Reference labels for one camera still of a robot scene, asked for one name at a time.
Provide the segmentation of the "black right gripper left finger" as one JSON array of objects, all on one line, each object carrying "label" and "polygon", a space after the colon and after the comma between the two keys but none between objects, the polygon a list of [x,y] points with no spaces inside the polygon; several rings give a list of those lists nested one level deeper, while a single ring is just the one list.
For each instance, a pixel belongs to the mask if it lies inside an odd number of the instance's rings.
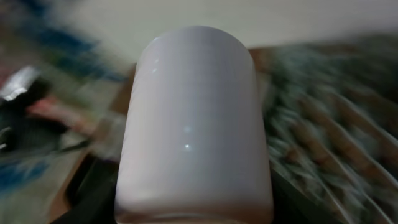
[{"label": "black right gripper left finger", "polygon": [[116,224],[119,165],[94,155],[79,158],[51,204],[54,224]]}]

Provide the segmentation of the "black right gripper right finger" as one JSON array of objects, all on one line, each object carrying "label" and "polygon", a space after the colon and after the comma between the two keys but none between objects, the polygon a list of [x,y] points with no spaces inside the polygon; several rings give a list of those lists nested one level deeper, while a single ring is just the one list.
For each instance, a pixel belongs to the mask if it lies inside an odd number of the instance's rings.
[{"label": "black right gripper right finger", "polygon": [[272,224],[341,224],[321,205],[302,195],[276,171],[271,171],[274,200]]}]

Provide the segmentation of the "pink plastic cup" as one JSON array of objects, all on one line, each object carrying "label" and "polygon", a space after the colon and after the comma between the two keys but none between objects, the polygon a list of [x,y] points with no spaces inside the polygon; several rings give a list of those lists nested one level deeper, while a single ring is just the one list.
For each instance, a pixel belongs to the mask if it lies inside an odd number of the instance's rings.
[{"label": "pink plastic cup", "polygon": [[232,35],[191,26],[136,67],[115,195],[118,223],[271,223],[272,184],[254,62]]}]

